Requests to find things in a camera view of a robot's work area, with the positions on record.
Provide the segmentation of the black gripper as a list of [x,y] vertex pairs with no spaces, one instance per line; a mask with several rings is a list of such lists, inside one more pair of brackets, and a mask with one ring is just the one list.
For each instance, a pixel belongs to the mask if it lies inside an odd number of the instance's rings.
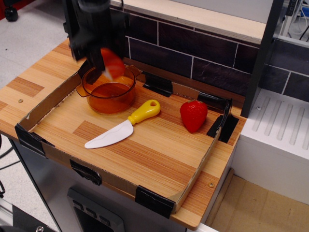
[[119,58],[127,55],[126,29],[129,14],[112,10],[108,4],[78,4],[79,45],[83,58],[98,70],[106,70],[101,48],[112,50]]

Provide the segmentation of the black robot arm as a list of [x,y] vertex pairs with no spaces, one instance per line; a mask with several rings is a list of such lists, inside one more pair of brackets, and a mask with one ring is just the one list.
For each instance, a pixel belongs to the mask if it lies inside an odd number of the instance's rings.
[[109,0],[64,0],[64,30],[68,34],[72,56],[76,61],[86,58],[99,69],[105,70],[102,48],[108,48],[124,57],[125,34],[129,16],[112,11]]

